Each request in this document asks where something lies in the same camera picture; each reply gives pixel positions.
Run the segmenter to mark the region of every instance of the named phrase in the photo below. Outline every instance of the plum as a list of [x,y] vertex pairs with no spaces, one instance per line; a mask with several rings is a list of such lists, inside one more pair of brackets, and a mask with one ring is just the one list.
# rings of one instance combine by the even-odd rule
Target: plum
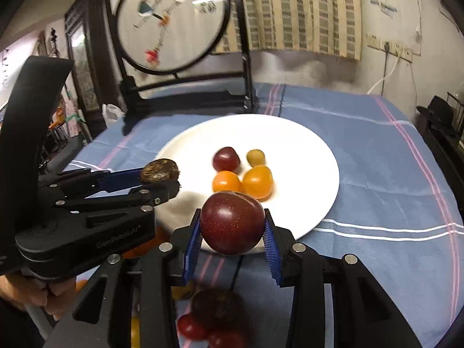
[[235,171],[240,166],[240,158],[234,148],[226,146],[216,152],[213,167],[216,171]]
[[251,196],[234,191],[211,195],[200,213],[203,239],[224,255],[239,255],[256,246],[264,233],[264,209]]

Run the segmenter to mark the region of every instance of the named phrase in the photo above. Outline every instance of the silver bolt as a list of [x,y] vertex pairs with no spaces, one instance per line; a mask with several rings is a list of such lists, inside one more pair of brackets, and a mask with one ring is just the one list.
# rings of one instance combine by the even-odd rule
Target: silver bolt
[[165,242],[160,244],[159,249],[161,252],[168,252],[173,249],[173,246],[169,242]]
[[144,212],[151,212],[153,207],[151,205],[142,205],[141,208]]
[[348,264],[356,264],[358,263],[358,258],[353,254],[348,254],[345,255],[345,262],[347,262]]
[[120,260],[121,260],[121,257],[118,254],[111,254],[108,257],[108,263],[110,263],[110,264],[116,264]]
[[303,252],[306,250],[306,246],[303,243],[295,243],[292,246],[294,252]]

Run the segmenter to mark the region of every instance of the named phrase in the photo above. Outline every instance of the red fruit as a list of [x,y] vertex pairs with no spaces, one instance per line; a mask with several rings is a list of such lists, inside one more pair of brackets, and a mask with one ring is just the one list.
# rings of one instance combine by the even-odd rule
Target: red fruit
[[177,320],[179,333],[190,340],[205,340],[208,330],[199,324],[192,314],[184,314]]
[[224,255],[243,254],[263,236],[264,209],[251,196],[220,191],[203,204],[200,228],[213,250]]
[[246,339],[237,331],[213,331],[208,336],[209,348],[244,348]]
[[234,148],[226,146],[216,152],[213,167],[216,171],[235,171],[240,166],[240,158]]

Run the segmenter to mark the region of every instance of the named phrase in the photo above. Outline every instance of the red flower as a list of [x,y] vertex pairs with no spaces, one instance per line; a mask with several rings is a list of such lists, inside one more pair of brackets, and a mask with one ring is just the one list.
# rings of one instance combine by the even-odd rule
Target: red flower
[[145,51],[145,54],[147,55],[147,62],[154,63],[154,65],[158,65],[160,60],[159,60],[159,53],[158,50],[147,50]]

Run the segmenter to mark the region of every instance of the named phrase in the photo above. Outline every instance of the human hand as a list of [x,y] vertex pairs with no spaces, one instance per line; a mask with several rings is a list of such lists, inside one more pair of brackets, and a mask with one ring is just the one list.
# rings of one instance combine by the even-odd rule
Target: human hand
[[49,291],[41,289],[32,279],[12,273],[0,276],[0,297],[18,309],[26,304],[43,306],[45,311],[58,320],[74,300],[76,278],[58,284],[49,284]]

